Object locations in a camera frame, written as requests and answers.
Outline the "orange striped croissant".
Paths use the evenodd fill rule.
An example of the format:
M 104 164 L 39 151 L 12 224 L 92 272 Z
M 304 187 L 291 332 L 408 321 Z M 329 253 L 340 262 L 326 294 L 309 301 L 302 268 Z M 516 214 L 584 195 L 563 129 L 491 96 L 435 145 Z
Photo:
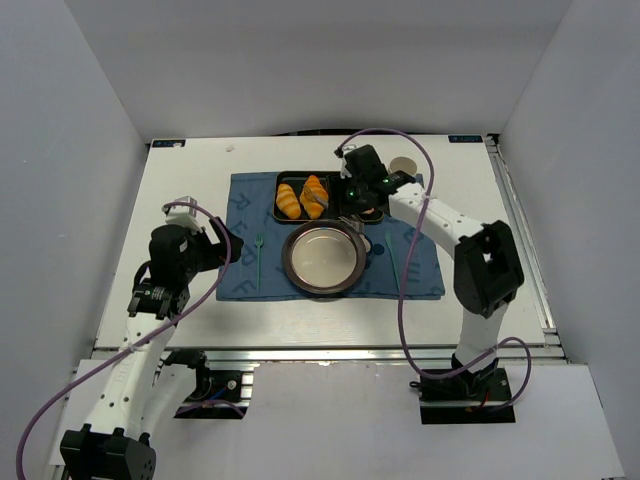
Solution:
M 303 188 L 305 186 L 309 186 L 312 190 L 315 191 L 315 193 L 318 196 L 321 196 L 323 199 L 327 200 L 329 199 L 329 194 L 328 191 L 325 189 L 325 187 L 322 185 L 322 183 L 320 182 L 319 178 L 315 175 L 310 175 L 308 177 L 308 179 L 304 182 L 303 184 Z M 301 203 L 301 205 L 303 206 L 306 214 L 308 215 L 308 217 L 311 220 L 316 220 L 319 219 L 322 214 L 324 213 L 325 209 L 319 205 L 318 203 L 316 203 L 313 200 L 308 200 L 302 190 L 302 193 L 300 195 L 299 201 Z

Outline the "metal tongs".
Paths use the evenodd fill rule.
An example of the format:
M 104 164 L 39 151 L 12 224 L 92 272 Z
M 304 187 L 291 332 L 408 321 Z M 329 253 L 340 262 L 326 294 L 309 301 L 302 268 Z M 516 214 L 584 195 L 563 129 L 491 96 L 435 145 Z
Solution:
M 321 196 L 318 196 L 314 190 L 312 190 L 309 186 L 305 186 L 303 188 L 303 193 L 308 200 L 313 200 L 319 205 L 321 205 L 325 210 L 328 209 L 329 204 L 328 201 L 323 199 Z M 342 216 L 339 215 L 338 219 L 348 225 L 350 225 L 358 234 L 364 234 L 364 223 L 358 219 L 357 216 Z

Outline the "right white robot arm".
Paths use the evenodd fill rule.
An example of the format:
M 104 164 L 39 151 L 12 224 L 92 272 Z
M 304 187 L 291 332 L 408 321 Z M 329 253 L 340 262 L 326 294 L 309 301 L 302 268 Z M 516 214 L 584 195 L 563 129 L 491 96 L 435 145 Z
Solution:
M 342 160 L 347 212 L 385 206 L 393 219 L 413 226 L 453 261 L 453 290 L 463 313 L 454 370 L 493 368 L 504 315 L 524 283 L 510 226 L 469 217 L 433 197 L 414 176 L 389 172 L 370 145 L 338 148 L 335 155 Z

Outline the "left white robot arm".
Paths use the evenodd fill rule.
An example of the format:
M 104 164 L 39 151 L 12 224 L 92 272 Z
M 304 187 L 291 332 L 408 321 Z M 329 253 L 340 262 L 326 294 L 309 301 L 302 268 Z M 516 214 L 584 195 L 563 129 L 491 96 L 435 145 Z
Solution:
M 72 479 L 150 479 L 157 455 L 151 438 L 197 387 L 193 366 L 159 367 L 168 341 L 190 303 L 189 284 L 211 270 L 225 271 L 241 254 L 243 241 L 215 216 L 209 239 L 192 209 L 169 213 L 154 229 L 149 258 L 134 276 L 121 347 L 100 365 L 108 372 L 102 392 L 78 430 L 68 430 L 60 453 Z

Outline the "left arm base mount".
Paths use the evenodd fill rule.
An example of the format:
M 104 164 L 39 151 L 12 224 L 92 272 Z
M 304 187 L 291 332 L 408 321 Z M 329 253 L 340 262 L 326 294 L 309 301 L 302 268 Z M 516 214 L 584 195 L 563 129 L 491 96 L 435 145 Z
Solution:
M 240 420 L 246 414 L 241 370 L 213 367 L 204 351 L 175 350 L 159 361 L 157 377 L 171 366 L 186 367 L 195 379 L 193 392 L 178 408 L 175 418 Z

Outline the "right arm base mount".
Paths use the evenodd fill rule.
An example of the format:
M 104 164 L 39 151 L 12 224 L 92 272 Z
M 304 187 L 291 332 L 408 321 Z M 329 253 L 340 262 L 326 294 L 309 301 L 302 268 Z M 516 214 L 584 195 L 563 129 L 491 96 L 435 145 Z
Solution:
M 486 369 L 446 379 L 420 377 L 416 391 L 423 425 L 513 424 L 512 391 L 506 370 L 497 362 Z

